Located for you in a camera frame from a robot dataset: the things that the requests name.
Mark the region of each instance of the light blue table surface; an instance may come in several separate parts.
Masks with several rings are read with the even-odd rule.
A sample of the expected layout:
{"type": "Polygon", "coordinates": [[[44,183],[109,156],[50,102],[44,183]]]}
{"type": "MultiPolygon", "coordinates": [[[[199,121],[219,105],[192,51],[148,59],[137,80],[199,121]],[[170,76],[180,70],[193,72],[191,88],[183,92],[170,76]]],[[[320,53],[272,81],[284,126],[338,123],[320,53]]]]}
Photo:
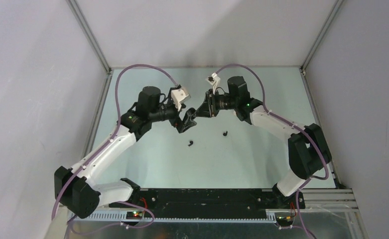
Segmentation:
{"type": "MultiPolygon", "coordinates": [[[[218,68],[165,69],[186,87],[191,99],[187,108],[198,108],[211,88],[205,78],[218,68]]],[[[315,122],[298,68],[254,67],[266,91],[266,105],[274,113],[309,125],[315,122]]],[[[94,146],[99,145],[117,122],[115,84],[121,70],[114,70],[94,146]]],[[[251,96],[262,99],[259,83],[242,68],[219,73],[221,87],[227,79],[243,76],[251,96]]],[[[121,113],[137,101],[145,86],[156,86],[165,94],[171,81],[153,69],[132,69],[119,85],[121,113]]],[[[241,122],[232,111],[220,111],[216,118],[197,118],[197,126],[179,134],[168,121],[156,122],[140,141],[125,151],[104,172],[100,183],[129,178],[147,188],[271,188],[289,170],[288,147],[265,129],[241,122]],[[189,140],[194,145],[188,147],[189,140]]],[[[316,175],[324,175],[323,170],[316,175]]],[[[313,179],[307,188],[334,188],[331,179],[313,179]]]]}

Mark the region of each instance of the metal frame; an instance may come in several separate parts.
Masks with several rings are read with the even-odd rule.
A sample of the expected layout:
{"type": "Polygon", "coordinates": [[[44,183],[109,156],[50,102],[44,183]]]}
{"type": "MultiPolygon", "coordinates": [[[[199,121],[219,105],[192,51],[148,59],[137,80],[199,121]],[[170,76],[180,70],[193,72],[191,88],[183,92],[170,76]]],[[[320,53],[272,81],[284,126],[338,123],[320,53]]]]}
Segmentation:
{"type": "MultiPolygon", "coordinates": [[[[100,123],[100,118],[102,114],[103,107],[105,105],[105,99],[111,84],[111,78],[112,78],[112,70],[109,64],[107,63],[107,60],[93,34],[91,31],[79,5],[77,4],[77,0],[66,0],[71,11],[76,17],[76,20],[78,21],[79,25],[81,26],[81,29],[85,36],[87,37],[88,42],[90,43],[91,47],[93,48],[97,58],[99,59],[100,63],[102,64],[106,75],[105,84],[103,85],[102,93],[99,98],[98,105],[96,107],[96,113],[93,118],[91,131],[89,133],[86,146],[84,149],[84,154],[87,154],[93,147],[96,132],[100,123]]],[[[305,70],[307,66],[309,65],[311,59],[314,56],[314,53],[316,52],[317,48],[321,44],[322,40],[324,39],[326,33],[328,32],[329,27],[331,26],[331,23],[335,19],[337,13],[339,12],[340,8],[342,7],[344,3],[344,0],[336,0],[330,14],[328,15],[327,19],[325,20],[325,23],[323,24],[318,36],[316,37],[316,40],[313,43],[313,46],[309,50],[307,57],[305,58],[303,64],[300,66],[300,74],[303,79],[303,84],[307,93],[307,96],[309,98],[309,102],[312,108],[312,112],[314,115],[314,118],[317,123],[320,124],[318,110],[316,109],[316,105],[314,103],[309,85],[307,83],[305,70]]],[[[341,182],[339,179],[339,176],[336,174],[335,170],[333,172],[335,174],[334,180],[338,183],[341,182]]],[[[310,213],[310,212],[329,212],[329,213],[338,213],[338,212],[344,212],[346,219],[350,221],[349,229],[352,237],[354,239],[367,239],[369,238],[366,230],[363,225],[363,220],[360,216],[359,209],[353,194],[353,191],[351,189],[303,189],[302,193],[304,195],[304,200],[306,204],[306,208],[301,210],[303,213],[310,213]]],[[[120,209],[120,208],[109,208],[109,207],[100,207],[98,208],[99,211],[105,211],[108,210],[109,212],[115,212],[120,215],[120,211],[128,210],[128,209],[120,209]]],[[[270,213],[273,215],[274,213],[281,213],[281,212],[289,212],[288,209],[269,209],[266,210],[267,213],[270,213]]],[[[166,219],[170,222],[179,222],[178,219],[166,219]]]]}

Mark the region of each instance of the floor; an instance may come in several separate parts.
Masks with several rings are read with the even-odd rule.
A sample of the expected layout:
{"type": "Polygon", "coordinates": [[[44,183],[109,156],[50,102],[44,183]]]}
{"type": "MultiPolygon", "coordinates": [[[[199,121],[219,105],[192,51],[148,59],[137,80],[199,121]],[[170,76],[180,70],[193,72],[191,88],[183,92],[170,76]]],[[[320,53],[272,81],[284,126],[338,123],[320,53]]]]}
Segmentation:
{"type": "MultiPolygon", "coordinates": [[[[205,78],[217,68],[165,70],[191,94],[187,107],[198,108],[211,87],[205,78]]],[[[315,122],[298,68],[255,67],[253,70],[264,84],[269,109],[303,124],[315,122]]],[[[95,145],[116,125],[114,91],[119,72],[113,73],[95,145]]],[[[251,96],[262,99],[257,80],[245,69],[225,69],[219,76],[225,90],[229,77],[243,76],[251,96]]],[[[145,86],[156,86],[167,94],[173,84],[152,69],[125,72],[118,93],[121,112],[132,106],[145,86]]],[[[216,118],[196,121],[198,125],[183,134],[178,134],[167,121],[154,123],[140,141],[103,173],[100,183],[127,177],[149,188],[271,188],[289,170],[286,143],[262,128],[239,121],[232,111],[221,111],[216,118]],[[188,147],[190,140],[194,144],[188,147]]],[[[332,179],[314,179],[307,185],[307,188],[334,187],[332,179]]]]}

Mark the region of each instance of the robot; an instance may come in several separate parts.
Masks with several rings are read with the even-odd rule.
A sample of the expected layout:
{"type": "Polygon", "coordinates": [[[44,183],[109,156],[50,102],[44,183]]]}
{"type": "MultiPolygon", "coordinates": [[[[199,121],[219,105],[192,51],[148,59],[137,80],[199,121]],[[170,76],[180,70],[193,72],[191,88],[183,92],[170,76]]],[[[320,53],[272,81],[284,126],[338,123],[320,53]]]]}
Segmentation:
{"type": "MultiPolygon", "coordinates": [[[[98,179],[121,153],[137,143],[151,129],[152,123],[168,120],[172,127],[183,133],[197,124],[197,117],[213,118],[221,110],[233,110],[240,121],[264,128],[288,146],[290,170],[274,185],[267,199],[275,202],[273,205],[276,207],[286,208],[292,202],[296,190],[323,167],[316,150],[310,147],[310,142],[299,130],[271,116],[263,109],[261,101],[250,97],[242,76],[229,78],[229,92],[223,94],[217,91],[220,78],[215,73],[206,81],[212,88],[205,93],[204,102],[198,109],[188,109],[183,119],[179,114],[186,108],[184,102],[190,99],[184,87],[170,88],[162,101],[160,97],[165,94],[161,93],[160,89],[144,87],[139,93],[138,101],[121,116],[120,124],[105,140],[110,141],[109,144],[102,143],[71,168],[61,166],[55,171],[55,198],[61,196],[59,202],[82,219],[99,206],[127,201],[133,193],[139,191],[137,184],[128,179],[98,184],[98,179]],[[63,195],[60,195],[63,187],[66,189],[63,195]]],[[[329,163],[332,156],[322,129],[314,123],[309,126],[298,123],[296,125],[309,134],[318,145],[325,162],[329,163]]]]}

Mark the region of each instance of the white wall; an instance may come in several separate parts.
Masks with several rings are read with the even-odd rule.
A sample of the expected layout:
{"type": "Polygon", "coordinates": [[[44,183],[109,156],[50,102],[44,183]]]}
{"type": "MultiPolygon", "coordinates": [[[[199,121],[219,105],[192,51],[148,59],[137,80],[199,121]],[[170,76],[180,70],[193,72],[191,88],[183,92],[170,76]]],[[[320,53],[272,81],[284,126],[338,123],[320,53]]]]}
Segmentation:
{"type": "Polygon", "coordinates": [[[299,66],[335,0],[79,0],[113,67],[299,66]]]}
{"type": "Polygon", "coordinates": [[[306,74],[370,238],[389,238],[389,1],[346,1],[306,74]]]}
{"type": "Polygon", "coordinates": [[[43,238],[104,77],[66,1],[0,1],[0,239],[43,238]]]}

